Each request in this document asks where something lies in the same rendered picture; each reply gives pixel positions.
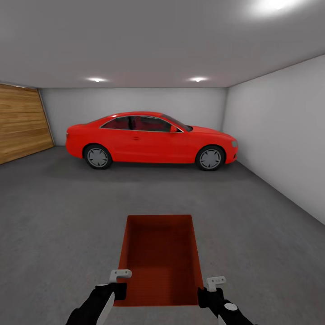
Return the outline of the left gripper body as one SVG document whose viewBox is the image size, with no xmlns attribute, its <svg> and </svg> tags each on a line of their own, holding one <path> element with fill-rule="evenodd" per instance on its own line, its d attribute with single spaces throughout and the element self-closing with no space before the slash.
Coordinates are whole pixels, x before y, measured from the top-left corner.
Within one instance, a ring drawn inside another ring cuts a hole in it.
<svg viewBox="0 0 325 325">
<path fill-rule="evenodd" d="M 115 288 L 116 297 L 114 300 L 125 300 L 127 283 L 110 283 Z"/>
</svg>

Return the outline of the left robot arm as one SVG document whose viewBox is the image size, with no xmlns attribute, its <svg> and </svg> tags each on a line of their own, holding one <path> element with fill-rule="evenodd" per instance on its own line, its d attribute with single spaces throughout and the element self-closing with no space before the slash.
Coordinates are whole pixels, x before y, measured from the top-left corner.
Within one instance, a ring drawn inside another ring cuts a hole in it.
<svg viewBox="0 0 325 325">
<path fill-rule="evenodd" d="M 115 300 L 125 300 L 127 283 L 117 279 L 131 278 L 129 269 L 112 270 L 108 284 L 95 286 L 80 308 L 75 308 L 66 325 L 103 325 Z"/>
</svg>

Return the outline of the storage box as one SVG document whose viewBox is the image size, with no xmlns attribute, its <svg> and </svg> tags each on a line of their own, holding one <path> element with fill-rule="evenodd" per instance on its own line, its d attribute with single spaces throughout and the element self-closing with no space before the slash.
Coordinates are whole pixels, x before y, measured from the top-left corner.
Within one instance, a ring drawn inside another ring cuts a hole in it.
<svg viewBox="0 0 325 325">
<path fill-rule="evenodd" d="M 198 306 L 205 290 L 191 215 L 128 215 L 118 269 L 132 271 L 113 306 Z"/>
</svg>

